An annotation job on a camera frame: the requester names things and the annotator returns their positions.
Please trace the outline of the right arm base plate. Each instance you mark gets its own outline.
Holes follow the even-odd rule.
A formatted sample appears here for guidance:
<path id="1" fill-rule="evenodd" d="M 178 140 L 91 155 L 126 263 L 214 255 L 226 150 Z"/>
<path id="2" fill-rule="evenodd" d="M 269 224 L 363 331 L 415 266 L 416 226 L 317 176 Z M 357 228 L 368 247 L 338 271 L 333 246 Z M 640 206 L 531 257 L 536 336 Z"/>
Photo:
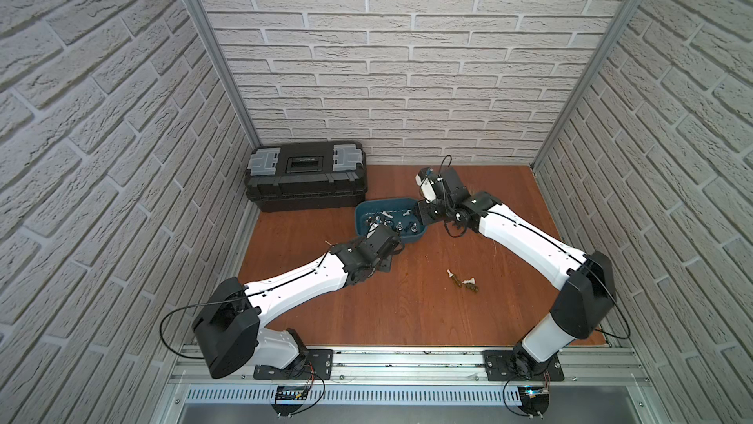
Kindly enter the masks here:
<path id="1" fill-rule="evenodd" d="M 522 349 L 487 349 L 482 352 L 482 359 L 490 382 L 565 380 L 558 355 L 552 355 L 545 362 L 537 362 Z"/>

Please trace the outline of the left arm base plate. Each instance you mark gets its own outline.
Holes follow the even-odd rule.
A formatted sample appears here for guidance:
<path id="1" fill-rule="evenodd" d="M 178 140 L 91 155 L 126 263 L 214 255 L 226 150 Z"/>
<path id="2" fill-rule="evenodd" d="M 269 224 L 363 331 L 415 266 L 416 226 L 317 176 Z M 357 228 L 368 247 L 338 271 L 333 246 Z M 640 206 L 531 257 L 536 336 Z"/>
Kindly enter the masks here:
<path id="1" fill-rule="evenodd" d="M 331 378 L 333 369 L 333 349 L 307 349 L 300 353 L 292 363 L 284 368 L 276 368 L 271 365 L 257 365 L 254 369 L 255 380 L 315 380 Z"/>

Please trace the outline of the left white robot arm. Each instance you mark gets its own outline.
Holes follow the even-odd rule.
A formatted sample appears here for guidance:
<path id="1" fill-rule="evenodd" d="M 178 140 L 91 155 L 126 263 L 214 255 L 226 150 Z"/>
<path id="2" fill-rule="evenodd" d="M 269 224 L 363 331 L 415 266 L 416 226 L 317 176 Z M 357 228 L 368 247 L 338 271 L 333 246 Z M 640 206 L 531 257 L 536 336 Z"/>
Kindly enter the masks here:
<path id="1" fill-rule="evenodd" d="M 247 363 L 300 369 L 307 349 L 297 333 L 271 330 L 268 324 L 313 298 L 388 271 L 391 258 L 402 249 L 397 232 L 376 225 L 366 235 L 333 245 L 315 260 L 277 277 L 246 284 L 235 277 L 221 282 L 192 324 L 210 376 L 225 378 Z"/>

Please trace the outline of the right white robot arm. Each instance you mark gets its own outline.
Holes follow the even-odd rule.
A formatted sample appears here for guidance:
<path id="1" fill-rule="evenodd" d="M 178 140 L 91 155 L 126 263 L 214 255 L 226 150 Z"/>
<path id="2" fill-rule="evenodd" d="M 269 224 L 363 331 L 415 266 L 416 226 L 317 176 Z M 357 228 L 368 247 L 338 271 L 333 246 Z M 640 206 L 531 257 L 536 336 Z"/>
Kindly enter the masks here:
<path id="1" fill-rule="evenodd" d="M 573 341 L 587 339 L 616 305 L 612 263 L 570 247 L 523 220 L 499 198 L 471 193 L 452 167 L 421 169 L 416 183 L 423 224 L 453 223 L 506 247 L 535 268 L 557 291 L 550 311 L 517 343 L 514 357 L 526 367 L 547 363 Z"/>

